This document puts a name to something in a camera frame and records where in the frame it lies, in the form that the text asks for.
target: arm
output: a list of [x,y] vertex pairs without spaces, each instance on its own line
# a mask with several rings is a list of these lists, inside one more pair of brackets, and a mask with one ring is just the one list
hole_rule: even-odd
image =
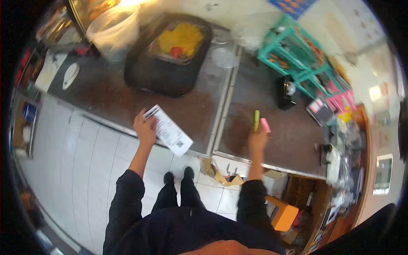
[[266,213],[265,197],[267,193],[262,182],[264,169],[261,164],[264,161],[267,141],[268,136],[261,125],[258,132],[252,132],[249,135],[248,143],[252,163],[248,180],[242,185],[239,194],[237,221],[275,235],[275,230]]
[[133,129],[140,140],[139,148],[129,169],[116,182],[116,193],[109,209],[109,223],[106,227],[103,254],[109,254],[122,236],[142,219],[142,198],[144,196],[143,173],[150,150],[156,141],[156,120],[145,121],[143,109],[135,118]]

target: window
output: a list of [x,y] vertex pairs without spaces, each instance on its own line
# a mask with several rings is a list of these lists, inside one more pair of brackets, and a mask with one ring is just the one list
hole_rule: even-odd
[[390,191],[392,173],[392,154],[377,157],[377,169],[374,181],[374,195],[386,195]]

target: black tray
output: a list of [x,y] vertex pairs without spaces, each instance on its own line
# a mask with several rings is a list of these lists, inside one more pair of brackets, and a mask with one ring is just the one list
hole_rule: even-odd
[[[186,65],[178,65],[156,58],[148,53],[149,45],[174,21],[186,21],[202,26],[204,39],[196,55]],[[130,87],[178,98],[194,86],[212,40],[210,24],[200,18],[165,13],[153,22],[126,56],[124,80]]]

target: qr code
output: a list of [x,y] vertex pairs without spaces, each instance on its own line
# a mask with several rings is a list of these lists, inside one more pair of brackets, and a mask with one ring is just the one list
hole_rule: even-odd
[[177,145],[179,148],[181,148],[181,147],[184,145],[184,143],[183,143],[182,141],[178,141],[178,142],[176,143],[176,145]]

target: stainless steel counter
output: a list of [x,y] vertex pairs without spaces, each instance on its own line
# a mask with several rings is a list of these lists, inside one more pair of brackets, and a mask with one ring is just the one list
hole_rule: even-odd
[[[216,66],[211,59],[212,44],[200,69],[195,88],[181,98],[151,94],[126,86],[123,79],[123,63],[111,64],[103,58],[68,57],[57,72],[48,93],[64,103],[81,109],[85,115],[137,136],[132,130],[135,115],[143,108],[155,104],[172,118],[193,139],[189,153],[210,157],[232,69]],[[234,48],[232,43],[222,47]],[[65,71],[77,62],[80,71],[75,82],[62,89]]]
[[282,111],[275,102],[275,84],[281,77],[243,53],[234,70],[213,153],[250,163],[247,140],[253,114],[259,110],[271,128],[264,167],[316,179],[326,178],[315,144],[324,142],[324,129],[306,113],[308,99],[297,93],[297,105]]

